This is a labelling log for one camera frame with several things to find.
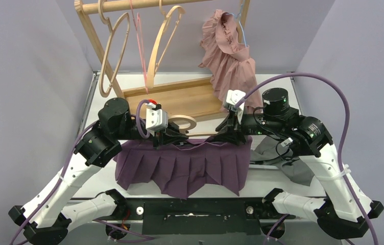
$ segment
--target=purple pleated skirt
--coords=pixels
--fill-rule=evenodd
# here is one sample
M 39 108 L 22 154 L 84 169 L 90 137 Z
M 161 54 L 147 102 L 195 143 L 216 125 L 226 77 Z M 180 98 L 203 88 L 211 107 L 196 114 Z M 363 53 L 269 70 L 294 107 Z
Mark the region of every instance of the purple pleated skirt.
M 186 199 L 204 184 L 223 185 L 239 195 L 248 174 L 252 138 L 239 146 L 190 139 L 187 146 L 164 145 L 155 150 L 149 140 L 129 140 L 114 158 L 115 179 L 130 184 L 153 180 L 162 194 Z

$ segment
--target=metal screw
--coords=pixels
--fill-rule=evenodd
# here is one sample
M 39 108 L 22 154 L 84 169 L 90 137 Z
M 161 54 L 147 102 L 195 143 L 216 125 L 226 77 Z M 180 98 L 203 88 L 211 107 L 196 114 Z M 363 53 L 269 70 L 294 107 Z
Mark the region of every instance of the metal screw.
M 254 208 L 251 207 L 251 206 L 247 207 L 247 208 L 246 208 L 246 213 L 247 213 L 247 214 L 253 214 L 253 213 L 254 213 Z
M 144 208 L 143 207 L 137 207 L 136 208 L 136 214 L 142 215 L 144 213 Z

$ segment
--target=black cable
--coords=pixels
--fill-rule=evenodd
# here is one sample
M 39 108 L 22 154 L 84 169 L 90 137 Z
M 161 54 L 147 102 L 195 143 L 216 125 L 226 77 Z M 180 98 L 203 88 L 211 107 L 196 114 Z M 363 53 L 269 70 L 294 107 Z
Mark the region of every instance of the black cable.
M 262 126 L 262 124 L 257 120 L 257 118 L 255 117 L 255 112 L 257 111 L 257 110 L 260 110 L 260 109 L 264 109 L 264 107 L 256 107 L 255 109 L 254 109 L 254 111 L 252 112 L 252 117 L 254 117 L 254 120 L 255 120 L 255 122 L 257 123 L 257 125 L 261 128 L 261 129 L 263 129 L 264 131 L 267 131 L 267 132 L 269 132 L 269 133 L 271 133 L 271 134 L 273 134 L 274 136 L 276 136 L 276 137 L 279 137 L 279 138 L 277 138 L 277 139 L 275 139 L 274 137 L 272 137 L 271 135 L 266 135 L 266 136 L 269 136 L 270 138 L 272 138 L 272 139 L 274 139 L 274 140 L 276 140 L 276 141 L 281 141 L 281 137 L 279 136 L 279 135 L 277 135 L 275 132 L 273 132 L 273 131 L 271 131 L 270 129 L 266 129 L 266 128 L 264 128 L 263 126 Z
M 291 161 L 293 160 L 295 157 L 294 156 L 291 156 L 291 157 L 284 157 L 286 154 L 288 154 L 288 152 L 290 152 L 290 148 L 288 148 L 286 150 L 286 152 L 284 152 L 282 155 L 279 153 L 278 151 L 278 145 L 280 145 L 281 142 L 278 142 L 275 146 L 275 151 L 276 151 L 276 154 L 278 154 L 278 156 L 282 159 L 282 160 L 285 160 L 285 161 Z

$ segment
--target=pink garment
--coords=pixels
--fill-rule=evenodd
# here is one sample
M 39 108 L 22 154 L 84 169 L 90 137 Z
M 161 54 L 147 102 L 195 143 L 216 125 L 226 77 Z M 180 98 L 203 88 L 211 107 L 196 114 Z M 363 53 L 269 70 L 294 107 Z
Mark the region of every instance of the pink garment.
M 257 85 L 255 61 L 249 55 L 249 46 L 237 41 L 236 28 L 234 16 L 220 9 L 203 25 L 200 45 L 205 55 L 199 67 L 207 67 L 212 72 L 213 94 L 220 101 L 224 101 L 229 89 L 248 93 Z M 245 112 L 252 113 L 255 107 L 261 106 L 261 96 L 256 91 L 246 100 Z

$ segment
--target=wooden base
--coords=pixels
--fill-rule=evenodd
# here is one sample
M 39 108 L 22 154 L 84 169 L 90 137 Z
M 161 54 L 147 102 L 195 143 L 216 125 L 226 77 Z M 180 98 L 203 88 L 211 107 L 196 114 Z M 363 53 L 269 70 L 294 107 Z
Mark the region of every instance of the wooden base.
M 123 93 L 132 114 L 136 113 L 141 100 L 152 99 L 162 104 L 169 116 L 187 115 L 198 121 L 226 116 L 220 112 L 222 102 L 213 95 L 210 78 L 155 85 L 149 94 L 144 87 L 123 90 Z M 145 107 L 141 108 L 140 114 L 146 114 Z

